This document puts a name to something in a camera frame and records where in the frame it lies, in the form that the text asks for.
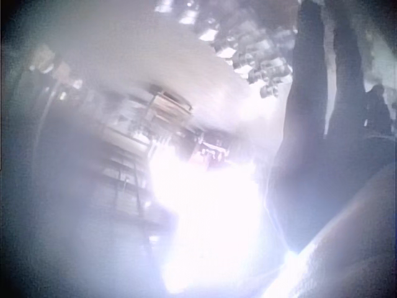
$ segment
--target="person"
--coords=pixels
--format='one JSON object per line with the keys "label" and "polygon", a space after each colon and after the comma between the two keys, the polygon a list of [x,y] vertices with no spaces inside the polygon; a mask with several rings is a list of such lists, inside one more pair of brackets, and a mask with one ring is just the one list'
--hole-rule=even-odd
{"label": "person", "polygon": [[385,88],[376,84],[366,94],[367,124],[366,128],[382,135],[391,135],[390,113],[383,98]]}
{"label": "person", "polygon": [[395,143],[365,136],[366,97],[357,37],[340,1],[325,1],[334,21],[336,98],[328,100],[321,6],[304,0],[293,49],[294,80],[283,141],[269,178],[266,206],[288,249],[302,249],[365,183],[395,162]]}

